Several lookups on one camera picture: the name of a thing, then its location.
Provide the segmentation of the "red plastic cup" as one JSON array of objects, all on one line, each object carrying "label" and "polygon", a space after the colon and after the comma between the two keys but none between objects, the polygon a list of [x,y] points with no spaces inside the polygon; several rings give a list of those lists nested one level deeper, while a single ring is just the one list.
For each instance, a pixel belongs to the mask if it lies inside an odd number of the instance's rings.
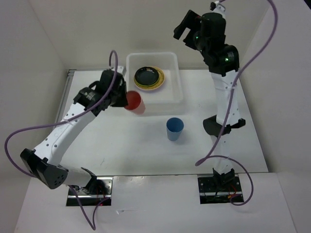
[{"label": "red plastic cup", "polygon": [[145,104],[141,95],[136,91],[128,91],[126,93],[128,105],[124,108],[136,115],[142,115],[145,112]]}]

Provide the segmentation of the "blue plastic cup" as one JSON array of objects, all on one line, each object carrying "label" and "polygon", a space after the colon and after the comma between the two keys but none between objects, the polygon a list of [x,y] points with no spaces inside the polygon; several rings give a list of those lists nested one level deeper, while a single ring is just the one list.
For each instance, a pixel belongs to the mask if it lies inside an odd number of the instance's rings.
[{"label": "blue plastic cup", "polygon": [[176,141],[184,129],[184,122],[177,117],[172,117],[166,122],[167,138]]}]

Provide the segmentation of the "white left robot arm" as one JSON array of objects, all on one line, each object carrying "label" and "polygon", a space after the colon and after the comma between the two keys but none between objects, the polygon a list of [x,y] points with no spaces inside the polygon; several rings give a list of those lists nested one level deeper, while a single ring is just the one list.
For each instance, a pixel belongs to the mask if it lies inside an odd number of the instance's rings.
[{"label": "white left robot arm", "polygon": [[104,70],[98,81],[81,89],[64,116],[64,124],[54,130],[33,150],[24,149],[20,155],[25,166],[48,188],[62,184],[78,186],[86,194],[92,194],[103,185],[97,176],[86,168],[64,167],[62,158],[80,134],[101,111],[109,106],[125,107],[126,82],[122,73]]}]

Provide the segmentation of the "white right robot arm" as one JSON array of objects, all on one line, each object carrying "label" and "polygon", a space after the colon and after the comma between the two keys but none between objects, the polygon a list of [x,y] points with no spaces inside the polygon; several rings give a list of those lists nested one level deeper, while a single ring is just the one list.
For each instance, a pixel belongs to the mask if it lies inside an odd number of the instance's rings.
[{"label": "white right robot arm", "polygon": [[239,53],[235,46],[225,43],[225,27],[225,16],[218,9],[201,16],[189,10],[173,31],[174,38],[180,39],[185,29],[189,29],[183,41],[187,47],[200,52],[214,82],[217,114],[204,119],[203,127],[213,142],[206,158],[217,158],[213,167],[216,191],[227,190],[234,180],[228,139],[232,129],[245,125],[235,93]]}]

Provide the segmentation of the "translucent white plastic bin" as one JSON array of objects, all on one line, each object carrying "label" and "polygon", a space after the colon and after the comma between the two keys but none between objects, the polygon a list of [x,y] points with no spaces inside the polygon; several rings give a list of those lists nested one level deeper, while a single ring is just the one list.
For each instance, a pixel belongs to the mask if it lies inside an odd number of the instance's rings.
[{"label": "translucent white plastic bin", "polygon": [[[166,87],[161,91],[143,93],[136,88],[134,75],[139,68],[156,67],[164,74]],[[173,52],[131,53],[126,58],[127,89],[137,91],[145,104],[145,116],[179,115],[183,112],[183,90],[177,56]]]}]

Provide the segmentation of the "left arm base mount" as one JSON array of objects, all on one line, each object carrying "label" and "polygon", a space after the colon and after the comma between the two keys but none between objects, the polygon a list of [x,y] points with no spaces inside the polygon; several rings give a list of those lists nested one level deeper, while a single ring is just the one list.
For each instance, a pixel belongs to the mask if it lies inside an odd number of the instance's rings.
[{"label": "left arm base mount", "polygon": [[74,186],[74,190],[83,206],[111,205],[113,177],[98,176],[96,185],[91,189]]}]

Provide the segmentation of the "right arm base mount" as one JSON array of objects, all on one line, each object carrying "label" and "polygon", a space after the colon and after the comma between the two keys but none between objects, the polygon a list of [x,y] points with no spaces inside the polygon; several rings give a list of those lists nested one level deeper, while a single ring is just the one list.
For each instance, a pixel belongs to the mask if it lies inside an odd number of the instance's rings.
[{"label": "right arm base mount", "polygon": [[198,176],[198,189],[201,204],[217,203],[243,203],[243,194],[240,179],[235,176],[234,180],[226,187],[217,188],[211,175]]}]

